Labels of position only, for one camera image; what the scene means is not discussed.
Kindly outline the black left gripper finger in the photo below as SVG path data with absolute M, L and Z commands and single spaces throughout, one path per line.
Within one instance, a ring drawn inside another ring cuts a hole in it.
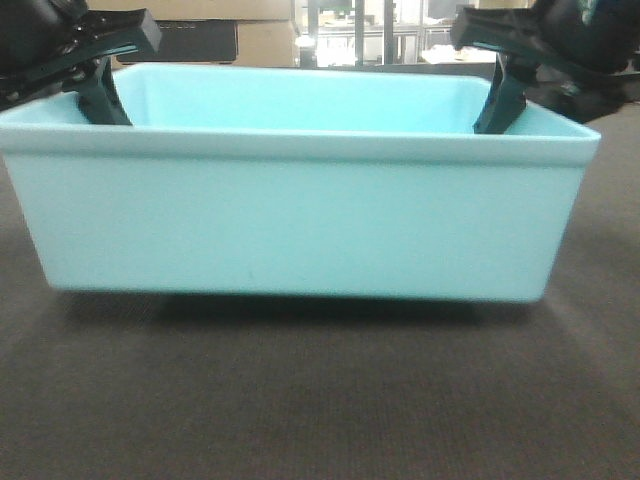
M 148 9 L 89 10 L 72 24 L 59 53 L 75 62 L 135 52 L 155 54 L 161 38 L 162 31 Z
M 110 57 L 80 64 L 62 83 L 62 90 L 77 93 L 78 108 L 91 124 L 132 124 L 115 86 Z

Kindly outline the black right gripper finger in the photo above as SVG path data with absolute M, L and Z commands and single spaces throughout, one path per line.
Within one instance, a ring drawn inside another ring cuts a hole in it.
M 525 91 L 532 85 L 532 62 L 515 54 L 498 54 L 487 98 L 473 125 L 474 133 L 505 133 L 525 110 Z
M 545 63 L 549 47 L 542 39 L 546 8 L 477 9 L 464 7 L 456 16 L 450 38 L 455 49 L 476 47 L 512 59 Z

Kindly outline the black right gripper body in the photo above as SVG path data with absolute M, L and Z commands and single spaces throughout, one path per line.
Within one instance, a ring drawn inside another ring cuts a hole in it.
M 637 1 L 536 1 L 530 12 L 546 45 L 601 76 L 591 81 L 549 68 L 540 104 L 587 123 L 639 100 Z

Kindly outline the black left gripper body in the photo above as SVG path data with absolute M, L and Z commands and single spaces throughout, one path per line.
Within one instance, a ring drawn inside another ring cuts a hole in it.
M 16 100 L 9 79 L 50 57 L 88 12 L 85 1 L 1 2 L 1 107 Z

